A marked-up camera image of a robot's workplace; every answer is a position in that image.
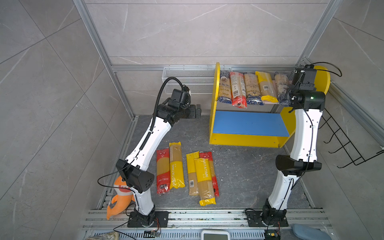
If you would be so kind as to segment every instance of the dark gray floor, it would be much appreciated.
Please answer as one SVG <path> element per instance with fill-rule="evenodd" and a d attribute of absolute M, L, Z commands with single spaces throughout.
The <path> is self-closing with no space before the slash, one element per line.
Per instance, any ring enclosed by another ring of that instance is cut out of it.
<path fill-rule="evenodd" d="M 140 116 L 128 152 L 130 153 L 145 133 L 152 116 Z M 208 208 L 262 208 L 275 184 L 277 169 L 275 158 L 285 154 L 282 148 L 221 146 L 209 144 L 209 116 L 201 119 L 182 119 L 161 141 L 158 149 L 167 148 L 169 142 L 181 142 L 185 183 L 188 180 L 186 154 L 211 151 L 220 197 L 216 205 Z M 148 171 L 156 175 L 156 155 Z M 164 195 L 156 193 L 156 183 L 151 186 L 152 200 L 156 207 L 200 207 L 199 196 L 189 196 L 188 186 L 171 189 Z M 298 183 L 292 190 L 288 208 L 310 208 L 303 188 Z"/>

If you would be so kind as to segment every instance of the black wire rack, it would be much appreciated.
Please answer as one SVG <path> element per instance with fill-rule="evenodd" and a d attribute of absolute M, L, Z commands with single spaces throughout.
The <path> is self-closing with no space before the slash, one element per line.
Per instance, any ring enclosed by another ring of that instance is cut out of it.
<path fill-rule="evenodd" d="M 321 127 L 319 127 L 319 129 L 321 129 L 325 124 L 327 124 L 328 127 L 329 127 L 329 128 L 331 129 L 331 131 L 333 132 L 333 134 L 332 134 L 332 136 L 331 136 L 331 139 L 330 139 L 328 142 L 325 142 L 325 141 L 324 141 L 324 143 L 326 143 L 326 144 L 327 144 L 327 143 L 330 143 L 331 140 L 332 140 L 332 138 L 335 136 L 335 137 L 337 138 L 337 140 L 339 141 L 340 145 L 341 145 L 341 147 L 338 148 L 336 151 L 334 151 L 334 152 L 330 152 L 330 151 L 328 151 L 328 152 L 332 154 L 332 153 L 336 153 L 337 151 L 339 151 L 339 150 L 341 150 L 341 149 L 344 149 L 344 151 L 347 153 L 349 159 L 351 160 L 351 162 L 348 163 L 348 164 L 345 165 L 345 166 L 342 166 L 342 167 L 337 166 L 338 168 L 344 168 L 344 167 L 346 167 L 346 166 L 348 166 L 348 165 L 350 165 L 350 164 L 352 164 L 352 163 L 353 163 L 355 166 L 357 166 L 357 165 L 360 165 L 360 164 L 362 164 L 362 163 L 364 163 L 364 162 L 367 162 L 368 160 L 371 160 L 372 158 L 377 157 L 378 155 L 384 153 L 384 149 L 383 149 L 383 150 L 377 152 L 375 156 L 370 157 L 370 158 L 368 158 L 368 159 L 365 159 L 365 158 L 360 154 L 359 150 L 357 150 L 357 148 L 355 147 L 355 145 L 351 142 L 351 140 L 349 139 L 349 137 L 348 137 L 348 136 L 345 134 L 345 132 L 341 129 L 340 125 L 336 122 L 336 120 L 335 120 L 335 119 L 332 117 L 332 115 L 328 112 L 328 110 L 327 110 L 327 109 L 324 109 L 324 110 L 328 113 L 329 118 L 328 118 L 328 119 L 325 119 L 325 118 L 324 118 L 324 115 L 321 116 L 321 117 L 325 120 L 325 123 L 324 123 L 323 125 L 321 125 Z M 334 130 L 331 128 L 331 126 L 329 125 L 329 123 L 328 123 L 329 120 L 333 120 L 333 121 L 336 123 L 336 125 L 337 125 L 337 129 L 336 129 L 335 131 L 334 131 Z M 345 135 L 345 137 L 347 138 L 347 143 L 343 144 L 343 143 L 340 141 L 339 137 L 336 135 L 336 133 L 339 132 L 339 131 L 341 131 L 341 132 Z M 348 144 L 349 144 L 349 145 L 352 145 L 352 146 L 354 147 L 354 149 L 356 150 L 356 152 L 358 153 L 358 157 L 357 157 L 355 160 L 352 159 L 352 157 L 351 157 L 351 155 L 349 154 L 349 152 L 345 149 L 345 147 L 346 147 Z M 359 162 L 359 163 L 356 163 L 356 161 L 359 160 L 359 159 L 362 159 L 363 161 L 362 161 L 362 162 Z"/>

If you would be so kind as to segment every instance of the white wire basket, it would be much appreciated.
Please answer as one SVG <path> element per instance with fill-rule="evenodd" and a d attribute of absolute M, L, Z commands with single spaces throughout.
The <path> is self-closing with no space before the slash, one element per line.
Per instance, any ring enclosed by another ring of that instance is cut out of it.
<path fill-rule="evenodd" d="M 231 71 L 230 67 L 220 67 L 220 70 Z M 191 91 L 191 94 L 212 94 L 215 67 L 166 67 L 163 69 L 163 82 L 169 78 L 175 77 L 185 84 Z M 169 81 L 166 84 L 165 91 L 172 94 L 173 89 L 179 89 L 176 81 Z"/>

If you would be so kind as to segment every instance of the plush toy mouth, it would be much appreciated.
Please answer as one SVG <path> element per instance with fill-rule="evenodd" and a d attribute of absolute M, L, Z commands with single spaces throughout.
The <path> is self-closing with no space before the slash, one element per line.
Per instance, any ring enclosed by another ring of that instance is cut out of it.
<path fill-rule="evenodd" d="M 128 189 L 128 187 L 127 186 L 122 186 L 122 185 L 119 185 L 119 187 L 122 187 L 122 188 L 119 188 L 120 189 L 120 191 L 122 191 L 122 192 L 130 192 L 131 190 L 129 190 Z"/>

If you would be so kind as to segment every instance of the white electronic device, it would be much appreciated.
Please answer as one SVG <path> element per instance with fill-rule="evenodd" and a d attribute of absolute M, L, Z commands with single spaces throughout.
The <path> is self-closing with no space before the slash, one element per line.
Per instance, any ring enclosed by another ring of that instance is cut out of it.
<path fill-rule="evenodd" d="M 201 240 L 230 240 L 229 232 L 222 230 L 203 230 Z"/>

